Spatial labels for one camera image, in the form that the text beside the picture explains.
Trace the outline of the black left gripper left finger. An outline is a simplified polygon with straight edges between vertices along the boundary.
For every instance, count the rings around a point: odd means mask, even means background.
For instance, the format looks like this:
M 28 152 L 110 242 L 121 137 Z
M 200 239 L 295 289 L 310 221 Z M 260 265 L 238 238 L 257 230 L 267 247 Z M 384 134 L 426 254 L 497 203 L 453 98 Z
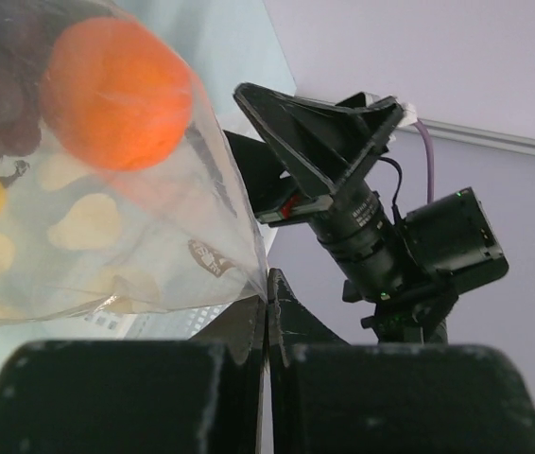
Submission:
M 37 340 L 0 371 L 0 453 L 257 453 L 265 303 L 189 340 Z

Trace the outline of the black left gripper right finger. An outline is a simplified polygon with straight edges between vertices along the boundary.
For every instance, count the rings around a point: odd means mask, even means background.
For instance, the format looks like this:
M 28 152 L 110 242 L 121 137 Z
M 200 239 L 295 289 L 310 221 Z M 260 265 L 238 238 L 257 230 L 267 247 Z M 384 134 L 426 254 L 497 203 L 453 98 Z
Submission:
M 267 279 L 278 453 L 535 453 L 522 375 L 485 345 L 353 345 Z

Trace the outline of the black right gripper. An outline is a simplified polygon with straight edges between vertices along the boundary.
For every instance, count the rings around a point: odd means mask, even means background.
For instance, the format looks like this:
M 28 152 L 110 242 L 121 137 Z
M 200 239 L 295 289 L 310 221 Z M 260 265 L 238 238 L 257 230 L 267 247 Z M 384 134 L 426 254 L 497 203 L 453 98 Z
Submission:
M 348 303 L 393 302 L 434 286 L 405 242 L 402 220 L 389 219 L 365 181 L 387 144 L 369 132 L 362 107 L 248 82 L 233 99 L 265 141 L 225 131 L 259 222 L 308 225 L 345 275 Z

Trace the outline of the orange fake fruit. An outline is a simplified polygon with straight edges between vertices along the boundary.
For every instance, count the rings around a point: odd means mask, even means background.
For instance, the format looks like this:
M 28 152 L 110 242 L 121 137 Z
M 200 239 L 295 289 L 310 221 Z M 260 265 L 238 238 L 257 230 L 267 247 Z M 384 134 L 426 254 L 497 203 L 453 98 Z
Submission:
M 94 167 L 134 171 L 164 161 L 193 112 L 191 72 L 132 20 L 94 17 L 55 41 L 39 86 L 44 123 Z

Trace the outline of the clear zip top bag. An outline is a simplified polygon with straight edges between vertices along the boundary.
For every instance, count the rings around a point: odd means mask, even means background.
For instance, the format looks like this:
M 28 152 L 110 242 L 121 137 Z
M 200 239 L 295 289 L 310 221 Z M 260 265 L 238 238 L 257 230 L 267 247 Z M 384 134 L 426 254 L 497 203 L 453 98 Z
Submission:
M 94 17 L 144 26 L 110 1 L 43 2 L 50 42 L 43 72 L 68 26 Z M 7 190 L 0 326 L 95 312 L 169 313 L 266 293 L 265 247 L 247 190 L 200 79 L 187 66 L 193 112 L 184 136 L 164 161 L 141 170 L 80 161 L 44 123 L 38 98 L 38 148 L 0 161 Z

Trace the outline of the dark purple fake grapes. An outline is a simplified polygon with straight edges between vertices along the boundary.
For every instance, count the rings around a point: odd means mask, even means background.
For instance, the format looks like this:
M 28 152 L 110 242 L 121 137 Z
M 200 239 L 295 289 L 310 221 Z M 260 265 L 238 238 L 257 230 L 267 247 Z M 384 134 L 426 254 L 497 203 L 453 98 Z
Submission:
M 0 1 L 0 161 L 42 140 L 38 85 L 50 42 L 43 1 Z

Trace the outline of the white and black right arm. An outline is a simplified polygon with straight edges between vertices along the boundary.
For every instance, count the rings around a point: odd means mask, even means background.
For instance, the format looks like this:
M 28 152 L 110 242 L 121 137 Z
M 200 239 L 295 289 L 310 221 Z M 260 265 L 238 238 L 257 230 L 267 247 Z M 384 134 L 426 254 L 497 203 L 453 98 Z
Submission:
M 508 273 L 472 188 L 402 214 L 368 186 L 405 116 L 394 97 L 333 104 L 243 82 L 233 98 L 256 131 L 227 133 L 255 219 L 309 226 L 345 275 L 343 300 L 374 305 L 361 324 L 381 342 L 446 342 L 458 298 Z

